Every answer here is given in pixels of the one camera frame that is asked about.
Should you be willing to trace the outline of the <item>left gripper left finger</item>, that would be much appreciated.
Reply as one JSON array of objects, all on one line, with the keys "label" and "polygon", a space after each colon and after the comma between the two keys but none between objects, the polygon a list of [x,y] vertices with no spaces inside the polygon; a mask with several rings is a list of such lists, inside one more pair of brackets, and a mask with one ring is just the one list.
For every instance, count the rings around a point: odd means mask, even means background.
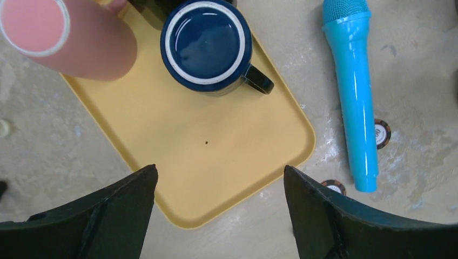
[{"label": "left gripper left finger", "polygon": [[1,258],[139,258],[157,182],[148,165],[24,222],[2,222]]}]

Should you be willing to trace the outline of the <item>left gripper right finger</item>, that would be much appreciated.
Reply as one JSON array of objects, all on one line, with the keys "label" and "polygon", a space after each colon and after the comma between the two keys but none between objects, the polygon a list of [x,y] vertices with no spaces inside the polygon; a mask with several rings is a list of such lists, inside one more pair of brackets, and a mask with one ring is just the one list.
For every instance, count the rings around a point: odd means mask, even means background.
[{"label": "left gripper right finger", "polygon": [[295,167],[284,189],[300,258],[457,258],[457,225],[386,213]]}]

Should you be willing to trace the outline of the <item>dark blue mug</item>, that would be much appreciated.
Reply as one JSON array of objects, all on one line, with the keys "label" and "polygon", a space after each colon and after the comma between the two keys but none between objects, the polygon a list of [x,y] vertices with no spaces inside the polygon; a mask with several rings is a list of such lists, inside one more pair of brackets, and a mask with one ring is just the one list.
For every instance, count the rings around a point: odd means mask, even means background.
[{"label": "dark blue mug", "polygon": [[169,74],[189,90],[223,96],[247,84],[270,94],[274,82],[252,65],[253,36],[228,1],[186,1],[165,20],[160,51]]}]

